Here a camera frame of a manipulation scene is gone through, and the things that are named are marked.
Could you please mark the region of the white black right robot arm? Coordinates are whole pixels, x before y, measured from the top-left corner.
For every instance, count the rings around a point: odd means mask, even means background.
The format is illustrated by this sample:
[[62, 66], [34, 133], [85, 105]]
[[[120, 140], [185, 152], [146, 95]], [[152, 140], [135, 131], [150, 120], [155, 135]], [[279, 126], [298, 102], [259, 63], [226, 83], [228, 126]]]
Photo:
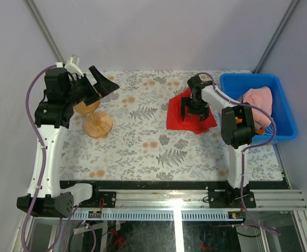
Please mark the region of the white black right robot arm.
[[229, 175], [227, 181], [233, 188], [225, 193], [225, 201], [231, 207], [237, 207], [244, 200], [238, 188], [248, 184], [245, 176], [246, 150], [255, 136], [252, 108], [247, 103], [239, 103], [223, 93], [213, 79], [202, 81], [199, 75], [187, 81], [191, 94], [181, 98], [180, 116], [184, 120], [188, 115], [198, 117], [198, 121], [209, 118], [209, 107], [221, 114], [221, 137], [228, 146]]

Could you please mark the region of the red cloth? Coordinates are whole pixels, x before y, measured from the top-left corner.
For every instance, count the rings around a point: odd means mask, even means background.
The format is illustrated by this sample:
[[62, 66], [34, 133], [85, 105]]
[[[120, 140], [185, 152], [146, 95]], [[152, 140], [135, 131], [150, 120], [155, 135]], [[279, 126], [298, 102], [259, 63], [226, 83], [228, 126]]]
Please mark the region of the red cloth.
[[195, 134], [208, 132], [210, 128], [217, 126], [215, 118], [209, 110], [209, 117], [203, 121], [197, 115], [191, 115], [186, 108], [185, 119], [181, 117], [181, 98], [190, 97], [191, 90], [185, 89], [183, 93], [171, 98], [168, 103], [166, 128], [167, 130], [184, 130], [192, 131]]

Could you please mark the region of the pink bucket hat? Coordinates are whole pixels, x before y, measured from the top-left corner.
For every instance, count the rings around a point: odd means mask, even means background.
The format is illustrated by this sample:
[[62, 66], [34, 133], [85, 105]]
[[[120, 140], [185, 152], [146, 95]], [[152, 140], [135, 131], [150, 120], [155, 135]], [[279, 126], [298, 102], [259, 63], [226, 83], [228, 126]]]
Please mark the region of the pink bucket hat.
[[[273, 99], [271, 90], [268, 87], [249, 89], [245, 94], [240, 96], [237, 101], [255, 106], [268, 115], [272, 113]], [[271, 120], [259, 110], [252, 109], [252, 114], [254, 121], [262, 125], [263, 128], [267, 128], [271, 124]]]

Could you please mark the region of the wooden hat stand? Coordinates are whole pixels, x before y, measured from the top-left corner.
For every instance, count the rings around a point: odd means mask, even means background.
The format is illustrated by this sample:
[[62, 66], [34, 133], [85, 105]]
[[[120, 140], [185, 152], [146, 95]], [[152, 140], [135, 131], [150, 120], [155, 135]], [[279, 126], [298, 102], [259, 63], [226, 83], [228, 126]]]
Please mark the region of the wooden hat stand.
[[85, 133], [95, 139], [107, 136], [113, 128], [113, 120], [108, 113], [97, 111], [100, 100], [86, 105], [84, 102], [74, 106], [74, 110], [82, 115], [87, 115], [83, 123]]

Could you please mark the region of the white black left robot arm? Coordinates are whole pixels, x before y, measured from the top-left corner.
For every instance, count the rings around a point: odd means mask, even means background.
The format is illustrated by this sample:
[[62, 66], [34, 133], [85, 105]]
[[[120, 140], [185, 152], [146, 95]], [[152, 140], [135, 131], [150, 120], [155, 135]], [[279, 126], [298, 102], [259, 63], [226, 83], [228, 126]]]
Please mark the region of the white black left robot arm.
[[28, 192], [17, 198], [16, 206], [30, 216], [68, 218], [81, 202], [89, 207], [100, 202], [100, 194], [91, 184], [77, 183], [62, 190], [59, 179], [61, 150], [74, 106], [81, 102], [91, 105], [120, 88], [95, 66], [89, 71], [95, 83], [75, 64], [58, 62], [42, 70], [38, 76], [44, 76], [46, 88], [34, 114], [29, 109], [30, 94], [26, 95], [25, 109], [37, 136], [37, 151]]

